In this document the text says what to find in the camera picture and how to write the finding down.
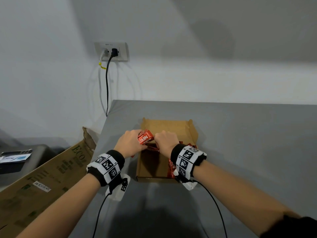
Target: person's left arm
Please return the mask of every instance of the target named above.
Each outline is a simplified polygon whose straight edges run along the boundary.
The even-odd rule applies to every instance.
[[[117,153],[117,155],[122,157],[121,159],[123,159],[124,163],[124,158],[144,150],[146,146],[142,146],[138,142],[140,131],[125,132],[114,148],[117,152],[111,150],[109,153]],[[68,237],[101,187],[100,175],[97,177],[93,174],[86,174],[77,184],[29,224],[17,238]]]

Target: white sticker with blue logo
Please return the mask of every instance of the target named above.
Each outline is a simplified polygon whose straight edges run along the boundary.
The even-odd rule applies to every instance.
[[[1,163],[9,163],[9,162],[18,162],[26,160],[28,157],[30,157],[31,154],[27,155],[11,155],[11,156],[2,156],[0,157],[0,164]]]

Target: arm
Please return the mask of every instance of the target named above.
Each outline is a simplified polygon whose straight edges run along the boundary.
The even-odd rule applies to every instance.
[[[123,164],[124,158],[146,149],[146,146],[140,145],[138,142],[138,133],[140,131],[127,131],[118,140],[114,150],[122,156]],[[101,183],[106,184],[105,180],[103,182],[100,180],[103,175],[99,174],[97,177],[92,174],[86,174],[77,184],[29,224],[17,238],[68,237],[97,194]]]
[[[17,238],[66,238],[100,188],[91,174],[85,175],[41,213]]]
[[[154,139],[160,152],[169,158],[172,151],[175,153],[175,146],[180,145],[177,135],[171,132],[157,133]],[[255,186],[206,160],[199,166],[194,166],[193,176],[257,236],[282,220],[283,215],[299,217]]]

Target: white power cord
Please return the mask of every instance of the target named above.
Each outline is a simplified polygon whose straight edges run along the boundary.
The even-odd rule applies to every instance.
[[[101,60],[102,58],[105,56],[107,50],[103,50],[101,52],[101,55],[100,55],[100,59],[99,59],[99,63],[101,63]],[[101,64],[99,65],[99,69],[98,69],[98,80],[99,80],[99,97],[100,97],[100,102],[101,102],[101,106],[102,106],[102,109],[103,109],[103,112],[105,113],[105,115],[107,116],[107,112],[105,110],[105,107],[103,106],[103,102],[102,102],[102,98],[101,98],[101,78],[100,78],[100,71],[101,71]]]

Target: outlet cover plate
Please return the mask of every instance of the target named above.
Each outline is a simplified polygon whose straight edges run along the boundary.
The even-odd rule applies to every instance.
[[[108,56],[104,56],[102,61],[108,61],[111,55],[111,51],[113,48],[118,50],[118,56],[113,57],[111,60],[113,61],[128,61],[128,53],[127,53],[127,45],[125,42],[107,42],[107,41],[98,41],[94,42],[96,53],[98,55],[98,59],[100,58],[101,52],[104,49],[108,50]]]

